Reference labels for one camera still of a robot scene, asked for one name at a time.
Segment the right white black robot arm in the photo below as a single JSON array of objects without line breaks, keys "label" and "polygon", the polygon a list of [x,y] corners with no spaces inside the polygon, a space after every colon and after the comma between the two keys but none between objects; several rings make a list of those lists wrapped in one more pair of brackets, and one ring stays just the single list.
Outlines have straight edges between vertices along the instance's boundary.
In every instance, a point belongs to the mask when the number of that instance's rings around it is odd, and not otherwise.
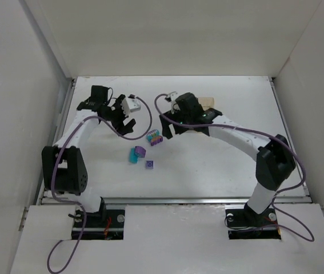
[{"label": "right white black robot arm", "polygon": [[170,103],[170,110],[159,114],[165,138],[171,139],[187,131],[200,132],[228,143],[255,161],[257,185],[245,207],[256,215],[264,213],[283,181],[296,168],[286,138],[242,128],[214,108],[204,110],[190,92],[182,95],[171,92],[163,98]]}]

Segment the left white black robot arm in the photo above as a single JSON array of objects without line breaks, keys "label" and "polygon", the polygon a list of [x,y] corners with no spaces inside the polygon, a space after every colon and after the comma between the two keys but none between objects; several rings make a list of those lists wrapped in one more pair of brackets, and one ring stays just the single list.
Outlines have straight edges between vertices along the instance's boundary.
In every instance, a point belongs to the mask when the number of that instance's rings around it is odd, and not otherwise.
[{"label": "left white black robot arm", "polygon": [[136,121],[132,119],[125,124],[124,120],[141,109],[134,95],[122,94],[111,105],[109,90],[105,86],[92,86],[90,97],[77,106],[68,130],[41,153],[45,189],[57,195],[67,194],[69,200],[82,204],[91,213],[99,210],[101,197],[87,188],[88,173],[81,147],[100,122],[108,122],[120,136],[132,133]]}]

